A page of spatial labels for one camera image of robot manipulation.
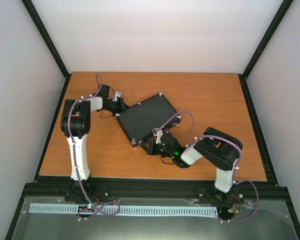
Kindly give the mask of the black poker set case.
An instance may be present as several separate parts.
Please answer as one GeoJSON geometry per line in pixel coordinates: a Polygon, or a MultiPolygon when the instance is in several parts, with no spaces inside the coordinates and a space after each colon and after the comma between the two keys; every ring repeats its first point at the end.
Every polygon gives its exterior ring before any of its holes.
{"type": "Polygon", "coordinates": [[[181,116],[163,95],[158,93],[115,115],[133,148],[154,138],[153,129],[167,131],[181,122],[181,116]]]}

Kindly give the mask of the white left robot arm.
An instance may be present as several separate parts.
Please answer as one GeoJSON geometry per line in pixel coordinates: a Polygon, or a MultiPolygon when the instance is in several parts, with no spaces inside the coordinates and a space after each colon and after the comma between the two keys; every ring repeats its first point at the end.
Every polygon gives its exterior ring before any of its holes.
{"type": "Polygon", "coordinates": [[[91,113],[108,111],[117,116],[129,106],[122,93],[106,84],[99,84],[97,92],[79,99],[66,99],[63,106],[60,128],[69,145],[71,175],[68,198],[89,201],[94,187],[88,166],[87,138],[91,129],[91,113]]]}

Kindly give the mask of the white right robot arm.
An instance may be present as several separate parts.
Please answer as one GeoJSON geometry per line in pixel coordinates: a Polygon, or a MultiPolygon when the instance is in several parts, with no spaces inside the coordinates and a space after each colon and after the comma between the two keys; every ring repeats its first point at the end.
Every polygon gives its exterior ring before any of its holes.
{"type": "Polygon", "coordinates": [[[214,189],[209,191],[217,201],[224,202],[235,183],[235,172],[242,158],[243,144],[236,138],[208,127],[202,136],[188,146],[182,146],[172,133],[158,130],[154,139],[140,145],[150,156],[170,158],[181,169],[206,159],[216,167],[214,189]]]}

